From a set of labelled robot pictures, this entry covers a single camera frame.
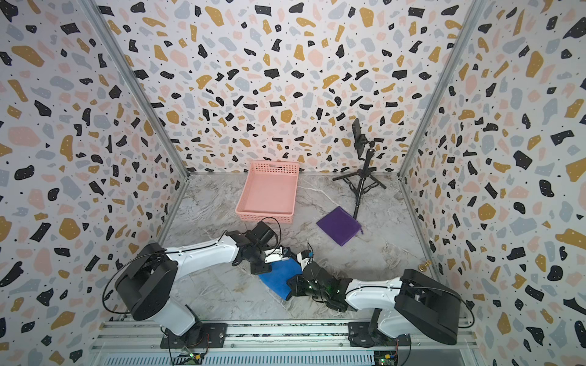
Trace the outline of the small brass knob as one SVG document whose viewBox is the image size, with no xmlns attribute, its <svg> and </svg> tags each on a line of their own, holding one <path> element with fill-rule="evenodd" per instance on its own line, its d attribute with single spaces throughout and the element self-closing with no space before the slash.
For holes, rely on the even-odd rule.
<svg viewBox="0 0 586 366">
<path fill-rule="evenodd" d="M 418 266 L 419 271 L 421 272 L 426 272 L 428 270 L 428 268 L 432 265 L 432 262 L 430 260 L 420 264 Z"/>
</svg>

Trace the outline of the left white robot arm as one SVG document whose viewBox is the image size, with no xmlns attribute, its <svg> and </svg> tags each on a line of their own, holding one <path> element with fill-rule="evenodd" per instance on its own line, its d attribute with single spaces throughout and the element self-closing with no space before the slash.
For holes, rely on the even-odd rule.
<svg viewBox="0 0 586 366">
<path fill-rule="evenodd" d="M 151 320 L 174 336 L 185 337 L 198 332 L 199 319 L 171 295 L 179 279 L 215 265 L 242 262 L 250 264 L 252 274 L 262 275 L 290 254 L 279 235 L 262 221 L 252 230 L 224 231 L 218 239 L 190 246 L 163 248 L 153 242 L 121 268 L 114 289 L 134 320 Z"/>
</svg>

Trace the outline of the right green circuit board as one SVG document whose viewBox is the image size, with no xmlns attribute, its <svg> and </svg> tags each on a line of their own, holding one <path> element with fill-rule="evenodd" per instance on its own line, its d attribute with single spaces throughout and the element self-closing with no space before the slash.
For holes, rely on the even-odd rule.
<svg viewBox="0 0 586 366">
<path fill-rule="evenodd" d="M 375 351 L 374 356 L 375 366 L 397 366 L 398 356 L 395 351 Z"/>
</svg>

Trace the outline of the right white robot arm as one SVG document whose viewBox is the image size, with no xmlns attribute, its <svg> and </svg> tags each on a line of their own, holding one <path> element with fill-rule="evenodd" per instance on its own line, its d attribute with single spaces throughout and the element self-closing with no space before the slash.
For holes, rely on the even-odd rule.
<svg viewBox="0 0 586 366">
<path fill-rule="evenodd" d="M 459 333 L 462 298 L 439 282 L 407 269 L 399 278 L 364 282 L 336 278 L 311 262 L 286 282 L 293 297 L 311 297 L 341 313 L 372 309 L 368 346 L 381 345 L 399 335 L 397 316 L 428 338 L 454 346 Z"/>
</svg>

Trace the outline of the green circuit board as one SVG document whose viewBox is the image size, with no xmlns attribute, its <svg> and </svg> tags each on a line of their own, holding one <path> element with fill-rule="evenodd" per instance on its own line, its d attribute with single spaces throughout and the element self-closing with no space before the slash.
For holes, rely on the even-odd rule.
<svg viewBox="0 0 586 366">
<path fill-rule="evenodd" d="M 395 351 L 375 351 L 374 356 L 375 366 L 397 366 L 398 356 Z"/>
<path fill-rule="evenodd" d="M 180 365 L 202 365 L 204 361 L 204 353 L 183 352 L 180 355 Z"/>
</svg>

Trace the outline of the pink plastic basket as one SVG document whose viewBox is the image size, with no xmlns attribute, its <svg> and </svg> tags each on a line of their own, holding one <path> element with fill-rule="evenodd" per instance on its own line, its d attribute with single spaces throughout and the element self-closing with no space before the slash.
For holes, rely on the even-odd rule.
<svg viewBox="0 0 586 366">
<path fill-rule="evenodd" d="M 243 221 L 274 217 L 291 224 L 295 214 L 300 164 L 296 162 L 252 161 L 236 214 Z"/>
</svg>

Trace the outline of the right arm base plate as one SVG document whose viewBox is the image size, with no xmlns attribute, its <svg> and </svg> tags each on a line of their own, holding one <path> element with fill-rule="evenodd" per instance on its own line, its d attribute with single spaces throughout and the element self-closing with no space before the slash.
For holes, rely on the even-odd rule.
<svg viewBox="0 0 586 366">
<path fill-rule="evenodd" d="M 403 334 L 395 338 L 378 330 L 374 323 L 350 322 L 348 323 L 348 340 L 352 347 L 395 347 L 410 346 L 411 339 Z"/>
</svg>

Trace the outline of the left green circuit board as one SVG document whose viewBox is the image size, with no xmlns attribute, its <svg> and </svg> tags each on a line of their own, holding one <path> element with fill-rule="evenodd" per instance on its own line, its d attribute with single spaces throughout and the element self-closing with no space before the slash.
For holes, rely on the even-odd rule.
<svg viewBox="0 0 586 366">
<path fill-rule="evenodd" d="M 180 365 L 202 365 L 204 361 L 204 353 L 183 352 L 180 355 Z"/>
</svg>

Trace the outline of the grey and blue dishcloth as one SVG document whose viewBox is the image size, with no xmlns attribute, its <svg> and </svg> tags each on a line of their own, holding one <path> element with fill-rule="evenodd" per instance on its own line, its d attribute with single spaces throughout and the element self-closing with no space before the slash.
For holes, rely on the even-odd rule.
<svg viewBox="0 0 586 366">
<path fill-rule="evenodd" d="M 293 259 L 271 264 L 271 272 L 259 276 L 262 283 L 276 293 L 282 300 L 289 300 L 291 288 L 287 285 L 290 278 L 302 273 L 300 265 Z"/>
</svg>

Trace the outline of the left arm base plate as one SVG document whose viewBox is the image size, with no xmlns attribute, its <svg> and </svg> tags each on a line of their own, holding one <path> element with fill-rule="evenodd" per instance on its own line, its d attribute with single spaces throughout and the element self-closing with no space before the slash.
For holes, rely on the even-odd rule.
<svg viewBox="0 0 586 366">
<path fill-rule="evenodd" d="M 170 330 L 163 331 L 161 349 L 221 349 L 227 335 L 227 323 L 196 323 L 184 335 L 175 335 Z"/>
</svg>

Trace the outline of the black tripod with phone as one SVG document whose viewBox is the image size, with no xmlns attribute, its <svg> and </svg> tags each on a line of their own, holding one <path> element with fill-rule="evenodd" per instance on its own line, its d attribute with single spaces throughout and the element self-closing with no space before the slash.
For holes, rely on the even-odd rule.
<svg viewBox="0 0 586 366">
<path fill-rule="evenodd" d="M 352 123 L 352 132 L 354 137 L 354 148 L 359 160 L 363 161 L 363 167 L 356 172 L 346 173 L 333 178 L 333 181 L 343 181 L 351 192 L 355 195 L 355 206 L 353 219 L 358 218 L 363 195 L 374 188 L 387 189 L 387 186 L 377 179 L 373 172 L 376 168 L 371 167 L 370 163 L 375 155 L 376 140 L 369 140 L 362 132 L 360 120 L 356 118 Z"/>
</svg>

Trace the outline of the aluminium mounting rail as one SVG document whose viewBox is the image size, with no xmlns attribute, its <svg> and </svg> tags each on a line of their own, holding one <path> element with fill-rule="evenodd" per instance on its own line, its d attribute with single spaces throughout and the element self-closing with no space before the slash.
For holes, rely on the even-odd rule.
<svg viewBox="0 0 586 366">
<path fill-rule="evenodd" d="M 227 323 L 221 349 L 161 349 L 163 331 L 153 322 L 108 322 L 89 351 L 90 365 L 180 365 L 183 352 L 204 353 L 202 365 L 374 365 L 375 351 L 395 351 L 398 365 L 482 365 L 471 332 L 445 346 L 420 332 L 410 346 L 352 347 L 348 323 L 367 320 L 220 320 Z"/>
</svg>

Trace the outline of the purple square dishcloth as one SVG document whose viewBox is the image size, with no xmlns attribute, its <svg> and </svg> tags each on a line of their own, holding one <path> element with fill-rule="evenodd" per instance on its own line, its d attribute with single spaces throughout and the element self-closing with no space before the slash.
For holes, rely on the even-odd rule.
<svg viewBox="0 0 586 366">
<path fill-rule="evenodd" d="M 339 246 L 346 245 L 362 231 L 361 224 L 342 207 L 336 207 L 317 221 L 317 226 Z"/>
</svg>

